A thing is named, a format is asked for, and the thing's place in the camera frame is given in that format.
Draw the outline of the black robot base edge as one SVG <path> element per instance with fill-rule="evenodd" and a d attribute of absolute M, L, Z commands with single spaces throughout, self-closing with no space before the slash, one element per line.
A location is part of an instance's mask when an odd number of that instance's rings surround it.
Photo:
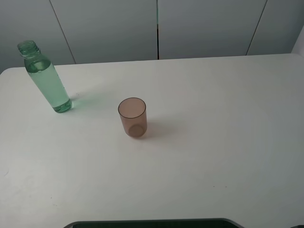
<path fill-rule="evenodd" d="M 241 225 L 226 218 L 160 219 L 122 221 L 78 221 L 67 228 L 240 228 Z"/>

